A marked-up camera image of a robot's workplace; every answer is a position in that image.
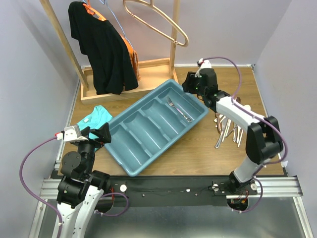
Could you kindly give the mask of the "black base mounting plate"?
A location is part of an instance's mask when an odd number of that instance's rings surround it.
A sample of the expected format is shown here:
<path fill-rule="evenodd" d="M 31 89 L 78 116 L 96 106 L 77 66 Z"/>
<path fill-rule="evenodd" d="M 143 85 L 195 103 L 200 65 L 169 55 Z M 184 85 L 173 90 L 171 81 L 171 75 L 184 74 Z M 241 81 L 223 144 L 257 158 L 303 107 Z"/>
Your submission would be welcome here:
<path fill-rule="evenodd" d="M 123 192 L 129 207 L 215 206 L 226 207 L 227 198 L 211 188 L 221 185 L 227 176 L 110 176 L 115 192 Z"/>

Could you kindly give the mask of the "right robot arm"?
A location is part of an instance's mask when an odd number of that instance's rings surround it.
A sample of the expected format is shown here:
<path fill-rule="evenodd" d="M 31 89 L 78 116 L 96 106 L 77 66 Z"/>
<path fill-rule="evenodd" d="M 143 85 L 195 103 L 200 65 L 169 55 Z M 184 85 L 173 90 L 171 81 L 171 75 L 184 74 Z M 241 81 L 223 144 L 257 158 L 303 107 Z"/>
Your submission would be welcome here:
<path fill-rule="evenodd" d="M 233 100 L 230 94 L 219 90 L 212 68 L 201 69 L 199 73 L 188 72 L 182 87 L 184 92 L 202 97 L 207 108 L 226 116 L 246 132 L 246 157 L 223 186 L 232 194 L 241 193 L 263 166 L 283 150 L 277 119 L 253 113 Z"/>

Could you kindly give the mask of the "silver knife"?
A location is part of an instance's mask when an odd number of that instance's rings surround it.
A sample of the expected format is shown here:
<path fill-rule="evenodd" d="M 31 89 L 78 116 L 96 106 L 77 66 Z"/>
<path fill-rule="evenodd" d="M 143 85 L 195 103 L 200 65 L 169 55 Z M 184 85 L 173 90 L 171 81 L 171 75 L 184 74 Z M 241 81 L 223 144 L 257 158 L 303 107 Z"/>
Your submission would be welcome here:
<path fill-rule="evenodd" d="M 227 136 L 229 128 L 230 128 L 230 125 L 231 125 L 231 120 L 228 119 L 227 117 L 225 117 L 223 119 L 222 125 L 221 125 L 221 133 L 220 133 L 221 142 L 223 142 L 225 137 Z"/>

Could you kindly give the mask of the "black t-shirt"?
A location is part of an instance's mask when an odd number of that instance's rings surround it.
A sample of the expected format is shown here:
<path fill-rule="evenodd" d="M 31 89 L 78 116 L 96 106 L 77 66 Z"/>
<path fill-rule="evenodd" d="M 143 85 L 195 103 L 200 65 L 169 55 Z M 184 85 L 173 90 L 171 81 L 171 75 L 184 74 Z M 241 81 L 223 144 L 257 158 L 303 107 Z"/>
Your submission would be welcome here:
<path fill-rule="evenodd" d="M 73 1 L 68 8 L 71 37 L 88 57 L 93 70 L 97 95 L 116 94 L 138 88 L 129 58 L 122 52 L 121 37 L 108 21 L 88 14 L 82 2 Z"/>

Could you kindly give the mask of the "blue-grey plastic cutlery tray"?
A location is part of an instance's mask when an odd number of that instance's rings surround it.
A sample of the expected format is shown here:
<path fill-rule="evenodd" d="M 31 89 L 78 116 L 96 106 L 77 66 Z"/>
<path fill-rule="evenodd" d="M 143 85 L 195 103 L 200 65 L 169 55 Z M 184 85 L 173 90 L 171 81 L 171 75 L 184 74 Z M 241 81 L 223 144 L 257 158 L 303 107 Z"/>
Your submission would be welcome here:
<path fill-rule="evenodd" d="M 169 106 L 167 96 L 192 122 Z M 109 121 L 111 143 L 105 148 L 129 176 L 137 176 L 208 112 L 194 95 L 167 80 Z"/>

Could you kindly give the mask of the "copper metal hanger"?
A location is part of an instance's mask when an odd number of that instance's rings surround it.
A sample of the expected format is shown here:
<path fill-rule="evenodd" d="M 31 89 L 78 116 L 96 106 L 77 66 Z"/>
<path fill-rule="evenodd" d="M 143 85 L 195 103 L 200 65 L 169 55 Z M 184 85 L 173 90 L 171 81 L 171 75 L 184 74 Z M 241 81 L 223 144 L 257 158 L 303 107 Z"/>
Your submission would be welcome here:
<path fill-rule="evenodd" d="M 122 4 L 128 15 L 165 37 L 174 45 L 180 47 L 187 47 L 189 45 L 189 37 L 178 23 L 180 11 L 179 0 L 173 2 L 172 15 L 169 15 L 157 6 L 153 0 L 124 0 Z M 164 21 L 165 25 L 169 25 L 171 33 L 167 33 L 158 27 L 158 24 L 154 23 L 155 20 Z"/>

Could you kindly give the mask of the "white chopstick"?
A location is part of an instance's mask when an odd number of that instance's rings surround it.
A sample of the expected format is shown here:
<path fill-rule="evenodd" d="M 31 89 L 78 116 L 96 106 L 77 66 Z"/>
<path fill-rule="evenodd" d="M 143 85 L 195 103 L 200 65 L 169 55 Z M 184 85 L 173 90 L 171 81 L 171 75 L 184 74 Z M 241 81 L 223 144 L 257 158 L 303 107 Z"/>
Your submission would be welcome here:
<path fill-rule="evenodd" d="M 234 124 L 234 128 L 233 128 L 233 142 L 237 143 L 238 142 L 238 137 L 239 137 L 238 125 Z"/>
<path fill-rule="evenodd" d="M 238 137 L 238 140 L 237 140 L 237 147 L 238 148 L 240 147 L 240 144 L 241 144 L 243 132 L 244 132 L 243 129 L 240 129 L 240 134 L 239 134 L 239 137 Z"/>

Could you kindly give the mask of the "aluminium frame rail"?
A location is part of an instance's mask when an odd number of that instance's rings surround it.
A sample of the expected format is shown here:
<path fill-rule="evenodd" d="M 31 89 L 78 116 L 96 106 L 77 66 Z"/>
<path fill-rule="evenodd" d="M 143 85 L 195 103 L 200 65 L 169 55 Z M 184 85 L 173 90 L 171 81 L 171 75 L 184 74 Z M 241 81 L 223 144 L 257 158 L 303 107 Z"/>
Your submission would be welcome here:
<path fill-rule="evenodd" d="M 225 176 L 112 176 L 109 195 L 58 205 L 58 179 L 43 182 L 32 238 L 312 238 L 297 177 L 260 176 L 228 192 Z"/>

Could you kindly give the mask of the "orange plastic hanger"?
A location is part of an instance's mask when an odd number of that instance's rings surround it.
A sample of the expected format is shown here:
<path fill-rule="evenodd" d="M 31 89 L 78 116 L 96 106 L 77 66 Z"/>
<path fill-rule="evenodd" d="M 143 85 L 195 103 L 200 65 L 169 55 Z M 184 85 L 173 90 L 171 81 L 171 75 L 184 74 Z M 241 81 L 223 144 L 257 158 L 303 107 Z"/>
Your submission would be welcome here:
<path fill-rule="evenodd" d="M 89 0 L 84 2 L 83 6 L 85 7 L 88 14 L 94 16 L 96 19 L 100 21 L 106 21 L 106 18 L 91 6 L 91 3 Z"/>

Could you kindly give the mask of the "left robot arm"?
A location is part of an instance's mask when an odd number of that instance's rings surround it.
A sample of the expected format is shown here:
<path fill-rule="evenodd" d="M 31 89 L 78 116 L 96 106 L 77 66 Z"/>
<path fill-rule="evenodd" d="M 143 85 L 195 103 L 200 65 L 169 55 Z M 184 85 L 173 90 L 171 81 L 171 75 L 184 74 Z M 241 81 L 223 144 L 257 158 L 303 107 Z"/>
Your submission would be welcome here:
<path fill-rule="evenodd" d="M 56 137 L 77 146 L 77 151 L 66 153 L 61 160 L 54 235 L 82 238 L 99 198 L 110 189 L 110 176 L 93 170 L 95 151 L 111 142 L 109 124 L 106 122 L 99 129 L 72 125 Z"/>

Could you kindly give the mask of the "wooden clothes rack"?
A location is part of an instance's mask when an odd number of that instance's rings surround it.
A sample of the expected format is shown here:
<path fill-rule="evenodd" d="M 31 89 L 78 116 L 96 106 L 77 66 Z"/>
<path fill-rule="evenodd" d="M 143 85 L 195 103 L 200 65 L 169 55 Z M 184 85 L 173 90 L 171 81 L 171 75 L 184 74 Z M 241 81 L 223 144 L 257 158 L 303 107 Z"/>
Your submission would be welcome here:
<path fill-rule="evenodd" d="M 41 5 L 81 80 L 81 101 L 95 104 L 142 96 L 169 79 L 177 80 L 169 58 L 138 61 L 131 43 L 90 1 L 73 1 L 68 7 L 71 37 L 90 66 L 83 70 L 48 0 Z"/>

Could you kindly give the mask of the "copper knife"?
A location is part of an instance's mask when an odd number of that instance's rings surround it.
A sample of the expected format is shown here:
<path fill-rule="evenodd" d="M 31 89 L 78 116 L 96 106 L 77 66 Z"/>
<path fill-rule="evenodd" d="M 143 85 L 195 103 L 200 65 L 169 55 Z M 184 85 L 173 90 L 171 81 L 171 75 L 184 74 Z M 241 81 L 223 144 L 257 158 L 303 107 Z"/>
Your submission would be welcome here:
<path fill-rule="evenodd" d="M 216 125 L 217 125 L 218 133 L 221 133 L 220 114 L 219 113 L 215 113 L 215 117 L 216 117 Z"/>

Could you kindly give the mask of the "teal folded t-shirt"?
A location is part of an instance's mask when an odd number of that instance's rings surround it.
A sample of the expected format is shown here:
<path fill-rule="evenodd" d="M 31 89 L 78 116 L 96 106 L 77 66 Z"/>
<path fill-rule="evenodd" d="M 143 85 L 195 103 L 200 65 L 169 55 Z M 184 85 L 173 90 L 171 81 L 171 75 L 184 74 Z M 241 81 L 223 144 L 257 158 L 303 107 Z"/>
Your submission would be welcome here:
<path fill-rule="evenodd" d="M 90 127 L 92 129 L 99 129 L 103 124 L 112 119 L 112 115 L 101 105 L 95 106 L 93 111 L 80 120 L 77 125 L 80 130 Z"/>

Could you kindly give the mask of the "silver fork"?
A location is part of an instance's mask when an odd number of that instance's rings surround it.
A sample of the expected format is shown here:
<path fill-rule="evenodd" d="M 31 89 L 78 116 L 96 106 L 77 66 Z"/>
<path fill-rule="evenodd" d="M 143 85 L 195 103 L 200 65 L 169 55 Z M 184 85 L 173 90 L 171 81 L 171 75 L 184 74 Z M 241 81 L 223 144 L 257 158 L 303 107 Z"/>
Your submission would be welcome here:
<path fill-rule="evenodd" d="M 187 122 L 192 122 L 192 119 L 187 116 L 184 112 L 182 112 L 175 104 L 174 102 L 171 100 L 171 98 L 169 96 L 166 97 L 167 103 L 169 104 L 169 106 L 175 108 L 184 118 Z"/>

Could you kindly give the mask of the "orange garment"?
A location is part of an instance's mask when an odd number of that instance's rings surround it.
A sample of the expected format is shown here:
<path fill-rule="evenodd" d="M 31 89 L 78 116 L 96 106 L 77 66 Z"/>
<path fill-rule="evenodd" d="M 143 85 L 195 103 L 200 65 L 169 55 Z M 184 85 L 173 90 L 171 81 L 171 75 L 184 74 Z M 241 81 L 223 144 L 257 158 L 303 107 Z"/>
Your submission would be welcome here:
<path fill-rule="evenodd" d="M 126 58 L 129 58 L 136 80 L 139 82 L 141 80 L 141 76 L 139 73 L 139 60 L 137 52 L 132 48 L 131 43 L 129 43 L 128 40 L 123 37 L 123 35 L 120 34 L 119 36 L 121 37 L 122 41 L 122 52 Z"/>

